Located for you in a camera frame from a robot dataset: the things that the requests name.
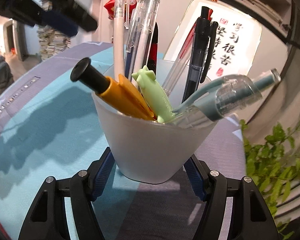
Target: tablecloth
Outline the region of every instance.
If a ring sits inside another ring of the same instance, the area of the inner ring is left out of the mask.
[[[112,55],[111,44],[80,44],[40,63],[0,96],[0,222],[12,240],[46,177],[72,177],[108,146],[90,90],[69,77],[83,57],[106,72]],[[245,158],[238,120],[219,121],[195,154],[211,169],[241,179]],[[226,239],[231,203],[228,198],[219,239]],[[127,179],[115,165],[93,207],[106,240],[185,240],[193,238],[204,203],[183,168],[169,181],[149,185]],[[70,199],[66,214],[71,239],[78,239]]]

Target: silver screw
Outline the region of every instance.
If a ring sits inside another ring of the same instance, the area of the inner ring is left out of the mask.
[[[86,176],[88,173],[87,173],[87,171],[82,170],[82,171],[79,171],[78,174],[79,174],[80,177],[84,177],[84,176]]]
[[[252,181],[252,179],[248,176],[245,176],[243,179],[245,182],[248,182],[248,183],[250,183]]]
[[[210,174],[211,174],[213,177],[219,176],[219,172],[218,172],[218,171],[210,171]]]
[[[47,183],[53,182],[53,177],[47,177],[47,178],[46,178],[46,182],[47,182]]]

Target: floor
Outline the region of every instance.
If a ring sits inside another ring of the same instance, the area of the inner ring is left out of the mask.
[[[9,53],[6,57],[6,62],[9,64],[13,80],[16,81],[23,74],[28,72],[34,66],[39,64],[39,60],[35,56],[29,56],[25,61],[20,61],[17,55]]]

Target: whiteboard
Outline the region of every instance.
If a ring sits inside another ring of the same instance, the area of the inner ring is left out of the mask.
[[[219,24],[207,77],[214,80],[229,74],[247,75],[260,43],[261,25],[235,8],[209,0],[190,2],[163,59],[176,60],[202,6],[213,10],[212,21]]]

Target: red packet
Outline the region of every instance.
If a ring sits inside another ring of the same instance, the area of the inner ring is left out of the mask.
[[[137,6],[137,1],[136,0],[129,0],[129,5],[130,5],[130,8],[129,8],[129,19],[130,19],[131,18],[131,14],[132,14],[132,10]],[[108,11],[109,19],[113,20],[113,18],[114,18],[114,0],[110,0],[109,2],[107,2],[104,5],[104,8],[106,8],[107,11]]]

